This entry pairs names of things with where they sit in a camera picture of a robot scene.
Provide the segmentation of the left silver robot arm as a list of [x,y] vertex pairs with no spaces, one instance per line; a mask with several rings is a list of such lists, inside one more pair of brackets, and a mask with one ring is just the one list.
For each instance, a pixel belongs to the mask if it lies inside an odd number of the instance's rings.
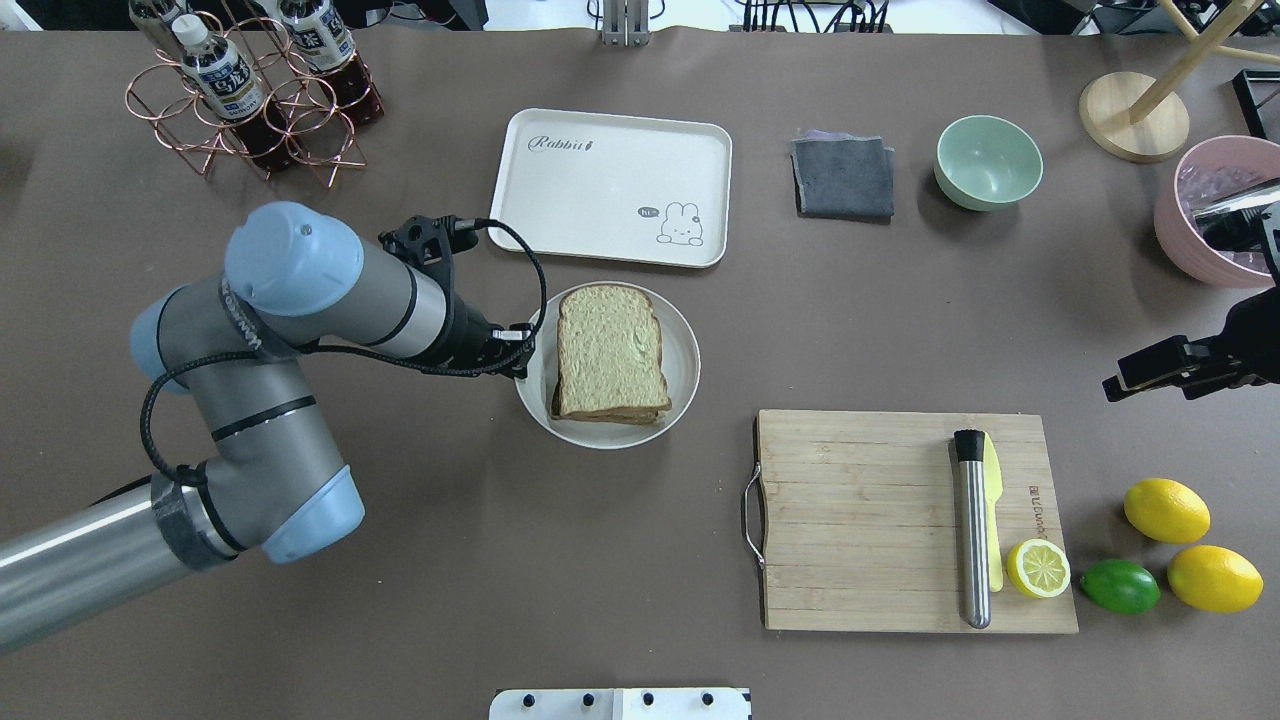
[[131,331],[151,384],[152,473],[3,546],[3,651],[261,548],[293,562],[365,509],[300,360],[348,354],[428,375],[522,379],[545,318],[503,327],[454,287],[489,218],[412,217],[362,240],[300,202],[268,202],[218,275],[173,290]]

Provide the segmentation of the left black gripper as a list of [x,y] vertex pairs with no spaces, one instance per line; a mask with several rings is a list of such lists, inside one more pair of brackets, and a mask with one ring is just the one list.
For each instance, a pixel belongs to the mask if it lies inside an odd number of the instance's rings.
[[[493,325],[479,310],[470,307],[463,300],[452,300],[449,314],[440,333],[440,366],[451,370],[474,370],[489,364],[490,355],[485,347],[493,341],[500,346],[517,346],[534,342],[535,329],[531,324],[513,324],[508,328]],[[529,377],[530,350],[517,350],[500,357],[492,374],[512,379]]]

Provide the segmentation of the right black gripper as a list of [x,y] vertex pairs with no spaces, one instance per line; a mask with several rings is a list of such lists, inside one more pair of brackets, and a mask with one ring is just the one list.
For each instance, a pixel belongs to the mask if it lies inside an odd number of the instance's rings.
[[[1119,373],[1102,380],[1103,393],[1117,402],[1142,392],[1176,388],[1187,400],[1221,389],[1276,384],[1279,375],[1279,229],[1277,202],[1240,211],[1222,232],[1231,252],[1256,252],[1274,287],[1234,305],[1217,338],[1188,340],[1172,336],[1117,361]],[[1219,343],[1231,359],[1231,369],[1215,357]]]

